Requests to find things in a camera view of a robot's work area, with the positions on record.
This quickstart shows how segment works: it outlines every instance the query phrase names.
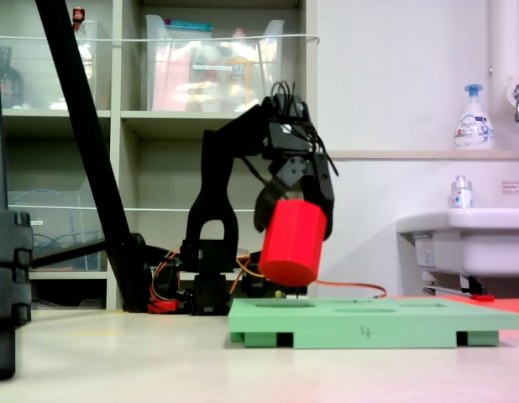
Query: small bottle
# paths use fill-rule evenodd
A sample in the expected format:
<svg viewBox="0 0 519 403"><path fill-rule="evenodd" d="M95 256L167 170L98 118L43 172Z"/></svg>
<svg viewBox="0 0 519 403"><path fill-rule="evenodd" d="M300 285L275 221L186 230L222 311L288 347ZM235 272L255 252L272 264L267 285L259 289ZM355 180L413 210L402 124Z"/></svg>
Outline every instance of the small bottle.
<svg viewBox="0 0 519 403"><path fill-rule="evenodd" d="M229 75L229 106L233 112L244 112L249 101L250 78L252 74L252 62L245 57L248 49L246 46L246 33L244 29L237 28L233 34L232 55L227 65L231 67Z"/></svg>
<svg viewBox="0 0 519 403"><path fill-rule="evenodd" d="M452 208L473 208L472 182L464 176L456 176L452 182Z"/></svg>
<svg viewBox="0 0 519 403"><path fill-rule="evenodd" d="M3 108L20 107L24 103L24 80L12 68L11 54L10 46L0 46L0 100Z"/></svg>
<svg viewBox="0 0 519 403"><path fill-rule="evenodd" d="M82 7L73 8L73 31L75 36L78 34L78 30L81 28L81 24L86 19L86 11Z"/></svg>

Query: hole in board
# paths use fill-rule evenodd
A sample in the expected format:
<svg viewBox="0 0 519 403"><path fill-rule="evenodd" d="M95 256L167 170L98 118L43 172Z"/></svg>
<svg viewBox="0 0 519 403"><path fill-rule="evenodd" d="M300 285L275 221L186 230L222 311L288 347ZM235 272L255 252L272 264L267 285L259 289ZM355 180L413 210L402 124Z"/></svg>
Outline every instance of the hole in board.
<svg viewBox="0 0 519 403"><path fill-rule="evenodd" d="M277 347L293 347L293 333L277 333L276 334Z"/></svg>
<svg viewBox="0 0 519 403"><path fill-rule="evenodd" d="M381 309L381 308L343 308L343 309L333 309L335 312L341 313L391 313L395 312L395 309Z"/></svg>
<svg viewBox="0 0 519 403"><path fill-rule="evenodd" d="M439 307L445 307L445 305L442 305L442 304L434 304L434 303L431 303L431 304L426 304L425 302L417 302L416 304L413 304L413 303L401 303L401 304L397 304L398 306L402 306L404 308L439 308Z"/></svg>
<svg viewBox="0 0 519 403"><path fill-rule="evenodd" d="M365 298L363 298L361 300L345 300L345 299L340 298L339 300L332 300L330 302L332 302L333 304L369 304L373 301L367 300Z"/></svg>
<svg viewBox="0 0 519 403"><path fill-rule="evenodd" d="M256 306L260 308L311 308L314 305L306 301L280 299L278 301L259 302Z"/></svg>
<svg viewBox="0 0 519 403"><path fill-rule="evenodd" d="M467 332L456 332L455 338L457 339L458 346L469 345L469 334Z"/></svg>

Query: red cylinder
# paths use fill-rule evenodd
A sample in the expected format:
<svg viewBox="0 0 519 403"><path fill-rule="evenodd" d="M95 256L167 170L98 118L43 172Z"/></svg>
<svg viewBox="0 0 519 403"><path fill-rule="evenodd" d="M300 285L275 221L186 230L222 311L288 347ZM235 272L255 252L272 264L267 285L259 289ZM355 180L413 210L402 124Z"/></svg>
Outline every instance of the red cylinder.
<svg viewBox="0 0 519 403"><path fill-rule="evenodd" d="M259 272L270 281L305 287L316 280L327 218L319 206L280 200L267 228Z"/></svg>

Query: soap dispenser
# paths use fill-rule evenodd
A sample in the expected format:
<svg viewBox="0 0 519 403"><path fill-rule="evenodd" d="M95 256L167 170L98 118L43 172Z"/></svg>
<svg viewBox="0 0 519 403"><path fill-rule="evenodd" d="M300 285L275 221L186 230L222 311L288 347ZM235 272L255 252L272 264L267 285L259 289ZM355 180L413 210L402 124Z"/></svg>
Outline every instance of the soap dispenser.
<svg viewBox="0 0 519 403"><path fill-rule="evenodd" d="M469 104L461 115L453 146L455 149L493 149L495 135L489 115L480 103L480 84L470 84L464 88L469 93Z"/></svg>

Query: white sink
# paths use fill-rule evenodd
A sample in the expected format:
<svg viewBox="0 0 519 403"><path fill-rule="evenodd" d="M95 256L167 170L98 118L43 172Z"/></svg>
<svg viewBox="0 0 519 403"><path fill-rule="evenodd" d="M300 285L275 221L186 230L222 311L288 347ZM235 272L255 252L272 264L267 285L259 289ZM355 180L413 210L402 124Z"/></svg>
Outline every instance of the white sink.
<svg viewBox="0 0 519 403"><path fill-rule="evenodd" d="M519 208L420 214L398 220L396 231L415 239L418 264L425 270L519 276ZM422 248L426 249L425 259L421 258Z"/></svg>

